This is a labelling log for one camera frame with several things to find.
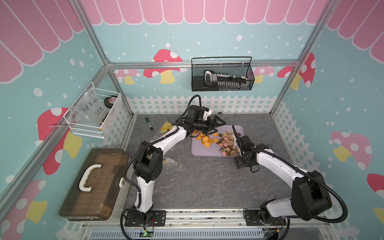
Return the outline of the ziploc bag of orange cookies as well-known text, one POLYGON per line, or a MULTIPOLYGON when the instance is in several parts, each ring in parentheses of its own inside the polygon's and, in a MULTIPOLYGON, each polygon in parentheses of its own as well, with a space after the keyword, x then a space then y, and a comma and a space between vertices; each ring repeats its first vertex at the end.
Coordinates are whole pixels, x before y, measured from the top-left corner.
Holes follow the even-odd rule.
POLYGON ((156 134, 151 138, 150 142, 153 142, 163 135, 167 135, 169 131, 173 129, 173 125, 169 121, 165 121, 163 125, 159 128, 159 130, 156 132, 156 134))

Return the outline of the ziploc bag of mixed cookies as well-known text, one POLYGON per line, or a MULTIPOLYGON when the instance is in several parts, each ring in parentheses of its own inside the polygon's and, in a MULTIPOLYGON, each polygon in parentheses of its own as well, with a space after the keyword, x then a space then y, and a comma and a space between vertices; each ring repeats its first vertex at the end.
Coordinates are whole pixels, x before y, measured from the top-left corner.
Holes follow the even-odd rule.
POLYGON ((171 158, 164 158, 163 166, 173 171, 179 171, 183 167, 183 164, 171 158))

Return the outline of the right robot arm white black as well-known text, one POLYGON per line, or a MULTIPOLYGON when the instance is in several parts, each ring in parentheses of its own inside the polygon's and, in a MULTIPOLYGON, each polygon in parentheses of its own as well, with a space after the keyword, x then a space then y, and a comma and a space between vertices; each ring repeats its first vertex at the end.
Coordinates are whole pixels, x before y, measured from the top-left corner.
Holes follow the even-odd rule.
POLYGON ((341 223, 348 217, 348 207, 343 199, 325 183, 318 171, 303 170, 279 155, 267 145, 255 145, 248 136, 235 135, 240 154, 235 157, 237 168, 263 166, 283 180, 292 190, 291 197, 270 200, 260 205, 259 216, 263 224, 269 224, 279 217, 294 217, 304 221, 312 219, 324 223, 341 223), (341 208, 341 216, 335 219, 320 215, 333 206, 336 199, 341 208))

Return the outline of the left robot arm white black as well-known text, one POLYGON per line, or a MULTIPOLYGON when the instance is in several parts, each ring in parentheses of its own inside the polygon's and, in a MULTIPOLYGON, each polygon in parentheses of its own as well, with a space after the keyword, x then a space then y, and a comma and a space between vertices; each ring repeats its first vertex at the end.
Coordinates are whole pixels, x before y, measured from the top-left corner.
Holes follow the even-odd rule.
POLYGON ((202 105, 200 95, 194 95, 186 110, 171 124, 171 130, 158 139, 143 141, 137 153, 131 157, 124 171, 124 179, 137 190, 134 210, 140 217, 153 208, 155 180, 163 169, 164 155, 177 143, 187 138, 207 137, 216 133, 226 122, 202 105))

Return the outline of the pile of orange cookies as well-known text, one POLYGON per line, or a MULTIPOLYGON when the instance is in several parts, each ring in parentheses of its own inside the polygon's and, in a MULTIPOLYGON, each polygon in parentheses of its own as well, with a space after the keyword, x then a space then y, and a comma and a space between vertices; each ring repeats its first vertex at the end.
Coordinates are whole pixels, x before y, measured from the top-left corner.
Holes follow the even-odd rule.
POLYGON ((192 137, 199 141, 205 148, 209 148, 212 144, 217 144, 219 141, 218 133, 213 133, 209 136, 203 134, 201 131, 194 131, 192 137))

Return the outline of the pile of mixed sandwich cookies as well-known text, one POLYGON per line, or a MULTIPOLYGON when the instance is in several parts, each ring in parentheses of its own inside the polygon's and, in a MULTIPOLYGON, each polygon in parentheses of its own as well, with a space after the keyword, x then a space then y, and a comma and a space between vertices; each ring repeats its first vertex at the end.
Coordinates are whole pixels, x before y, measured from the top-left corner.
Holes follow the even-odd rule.
POLYGON ((240 155, 239 145, 237 144, 236 135, 231 131, 223 133, 214 133, 212 138, 214 143, 219 147, 219 153, 222 157, 236 157, 240 155))

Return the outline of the lavender plastic tray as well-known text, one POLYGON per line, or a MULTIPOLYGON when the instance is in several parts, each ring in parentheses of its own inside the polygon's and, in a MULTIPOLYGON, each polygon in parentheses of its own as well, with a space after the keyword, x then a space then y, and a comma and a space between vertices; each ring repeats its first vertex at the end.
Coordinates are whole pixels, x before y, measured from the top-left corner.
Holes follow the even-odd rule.
MULTIPOLYGON (((231 125, 224 125, 217 128, 217 133, 223 133, 224 131, 233 131, 231 125)), ((192 155, 196 157, 222 157, 219 153, 219 147, 217 144, 212 144, 209 148, 205 148, 199 141, 195 138, 192 139, 192 155)))

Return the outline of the socket set in basket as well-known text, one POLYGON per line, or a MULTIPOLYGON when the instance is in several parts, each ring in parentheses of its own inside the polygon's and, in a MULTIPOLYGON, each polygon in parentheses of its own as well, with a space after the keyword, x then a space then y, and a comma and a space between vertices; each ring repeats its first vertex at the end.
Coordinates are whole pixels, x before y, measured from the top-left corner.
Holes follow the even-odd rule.
POLYGON ((192 90, 196 92, 209 91, 250 91, 253 80, 245 76, 219 74, 205 70, 202 74, 192 77, 192 90))

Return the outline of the black tape roll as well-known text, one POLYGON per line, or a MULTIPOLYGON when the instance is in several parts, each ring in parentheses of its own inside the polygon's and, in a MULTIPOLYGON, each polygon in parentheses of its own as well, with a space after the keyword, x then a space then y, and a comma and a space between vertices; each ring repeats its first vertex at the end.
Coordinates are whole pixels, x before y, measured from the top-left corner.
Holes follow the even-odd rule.
POLYGON ((108 108, 108 109, 112 109, 112 107, 114 106, 116 100, 117 100, 117 96, 108 96, 104 99, 104 105, 108 108))

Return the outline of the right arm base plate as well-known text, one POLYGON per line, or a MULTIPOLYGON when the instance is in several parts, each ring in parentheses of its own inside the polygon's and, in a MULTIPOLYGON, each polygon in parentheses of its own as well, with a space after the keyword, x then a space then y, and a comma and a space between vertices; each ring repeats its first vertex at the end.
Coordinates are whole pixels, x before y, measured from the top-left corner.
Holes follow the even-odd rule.
POLYGON ((263 220, 260 215, 260 210, 243 209, 243 217, 247 226, 275 226, 284 227, 287 225, 285 218, 272 218, 263 220))

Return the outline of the green handled ratchet wrench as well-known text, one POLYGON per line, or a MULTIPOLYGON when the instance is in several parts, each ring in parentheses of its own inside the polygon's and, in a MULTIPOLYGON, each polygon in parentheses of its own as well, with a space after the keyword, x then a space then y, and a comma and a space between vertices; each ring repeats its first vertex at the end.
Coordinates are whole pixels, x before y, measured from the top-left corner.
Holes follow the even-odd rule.
POLYGON ((145 117, 145 120, 146 120, 146 123, 147 123, 148 126, 149 126, 150 131, 153 131, 153 130, 154 130, 154 127, 153 127, 153 125, 151 124, 150 119, 149 119, 148 117, 145 117))

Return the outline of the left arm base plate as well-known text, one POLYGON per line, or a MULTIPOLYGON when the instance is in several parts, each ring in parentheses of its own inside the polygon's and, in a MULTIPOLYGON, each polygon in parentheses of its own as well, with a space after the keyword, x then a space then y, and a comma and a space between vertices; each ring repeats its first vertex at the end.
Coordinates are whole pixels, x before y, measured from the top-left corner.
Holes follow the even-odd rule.
POLYGON ((125 227, 164 227, 166 211, 149 210, 142 213, 136 209, 124 213, 123 222, 125 227))

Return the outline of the aluminium front rail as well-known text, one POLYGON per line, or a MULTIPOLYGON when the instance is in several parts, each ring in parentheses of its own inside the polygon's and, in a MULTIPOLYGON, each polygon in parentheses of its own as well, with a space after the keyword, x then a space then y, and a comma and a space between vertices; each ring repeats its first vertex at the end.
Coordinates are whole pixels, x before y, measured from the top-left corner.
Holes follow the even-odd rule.
POLYGON ((119 221, 83 224, 79 240, 335 240, 330 224, 290 218, 270 225, 246 218, 244 208, 166 209, 163 226, 121 228, 119 221))

